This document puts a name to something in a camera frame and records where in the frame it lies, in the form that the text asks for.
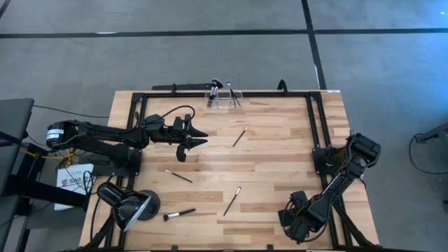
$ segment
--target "floor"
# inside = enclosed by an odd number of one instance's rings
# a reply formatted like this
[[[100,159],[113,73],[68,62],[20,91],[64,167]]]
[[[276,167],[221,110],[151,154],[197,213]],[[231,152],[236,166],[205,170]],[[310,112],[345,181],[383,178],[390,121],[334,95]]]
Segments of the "floor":
[[[448,27],[448,2],[310,0],[315,32],[305,22],[304,2],[0,0],[5,3],[0,9],[0,99],[32,97],[43,106],[107,115],[116,90],[149,90],[152,85],[212,78],[232,81],[240,89],[272,89],[283,78],[290,89],[341,90],[352,130],[382,146],[379,163],[365,174],[381,244],[443,251],[448,246],[448,214],[442,205],[448,199],[448,178],[415,170],[407,148],[414,134],[448,119],[448,34],[427,29]],[[307,28],[315,34],[318,58]],[[304,32],[159,37],[144,33],[222,29]],[[338,29],[339,34],[319,32],[328,29]],[[345,29],[358,32],[341,34]],[[373,29],[396,30],[378,34]],[[2,36],[95,32],[129,36]],[[69,118],[84,120],[35,108],[29,134],[44,142],[47,125]],[[446,171],[446,155],[439,147],[438,141],[413,145],[416,163],[433,172]],[[45,168],[46,183],[55,182],[55,165],[49,162]],[[55,213],[49,207],[37,213],[29,219],[28,226],[38,229],[31,232],[27,251],[76,248],[82,223],[83,212],[77,209]]]

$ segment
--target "black bracket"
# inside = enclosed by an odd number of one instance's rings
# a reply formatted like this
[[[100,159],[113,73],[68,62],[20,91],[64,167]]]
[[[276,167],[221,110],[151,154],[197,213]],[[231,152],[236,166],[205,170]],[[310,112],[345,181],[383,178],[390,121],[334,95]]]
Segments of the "black bracket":
[[[309,95],[314,99],[316,102],[320,102],[322,100],[322,95],[320,92],[310,92]]]
[[[141,100],[145,96],[144,93],[132,93],[131,102],[135,103]]]
[[[277,90],[283,90],[283,93],[288,94],[288,86],[286,85],[285,80],[281,79],[279,85],[277,86]]]
[[[324,157],[326,156],[327,151],[326,148],[314,148],[312,151],[314,168],[319,176],[333,175],[338,169],[337,165],[331,167],[326,164]]]

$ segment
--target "wooden table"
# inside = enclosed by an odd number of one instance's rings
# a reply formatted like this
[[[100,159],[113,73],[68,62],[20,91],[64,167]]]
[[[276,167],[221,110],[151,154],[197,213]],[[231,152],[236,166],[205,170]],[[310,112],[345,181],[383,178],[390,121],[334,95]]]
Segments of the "wooden table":
[[[108,125],[126,127],[133,92],[116,92]],[[344,145],[349,123],[341,94],[322,91],[323,105],[333,145]],[[236,111],[210,111],[201,98],[151,98],[146,116],[188,104],[195,108],[193,125],[209,134],[209,142],[187,152],[187,162],[176,160],[176,146],[151,143],[143,150],[141,173],[134,189],[150,189],[162,206],[154,219],[137,221],[127,232],[126,249],[325,249],[331,248],[328,229],[316,241],[297,245],[287,238],[279,224],[277,211],[283,209],[289,195],[304,190],[308,197],[322,191],[314,171],[313,148],[307,105],[304,98],[246,98]],[[314,104],[316,124],[320,125]],[[187,108],[166,117],[191,113]],[[245,126],[248,131],[232,148]],[[319,128],[320,141],[323,135]],[[164,172],[169,169],[192,181],[181,180]],[[99,178],[98,186],[105,178]],[[241,186],[234,204],[223,216],[235,191]],[[97,196],[91,197],[80,246],[90,236],[90,223]],[[364,186],[354,182],[344,193],[346,211],[361,232],[378,244]],[[162,215],[190,208],[195,213],[164,222]],[[109,216],[110,207],[100,201],[94,233]],[[343,244],[340,220],[336,214],[339,242]],[[114,229],[114,243],[118,241]]]

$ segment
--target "lamp base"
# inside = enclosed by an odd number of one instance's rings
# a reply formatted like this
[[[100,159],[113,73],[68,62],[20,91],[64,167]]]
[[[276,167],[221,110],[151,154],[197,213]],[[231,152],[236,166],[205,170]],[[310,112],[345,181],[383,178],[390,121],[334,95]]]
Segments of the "lamp base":
[[[147,221],[154,216],[157,215],[160,209],[160,198],[159,195],[157,195],[152,190],[141,190],[139,193],[144,193],[146,195],[150,195],[151,199],[149,200],[148,206],[146,206],[145,210],[140,214],[140,216],[137,218],[139,221]]]

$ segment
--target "desk lamp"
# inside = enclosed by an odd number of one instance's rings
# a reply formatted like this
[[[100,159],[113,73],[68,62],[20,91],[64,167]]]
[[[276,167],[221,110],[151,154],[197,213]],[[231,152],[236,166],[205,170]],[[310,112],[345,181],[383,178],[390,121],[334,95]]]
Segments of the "desk lamp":
[[[123,232],[126,232],[136,220],[152,219],[160,208],[159,196],[152,190],[136,192],[123,191],[111,182],[98,187],[98,197],[113,209],[113,218]]]

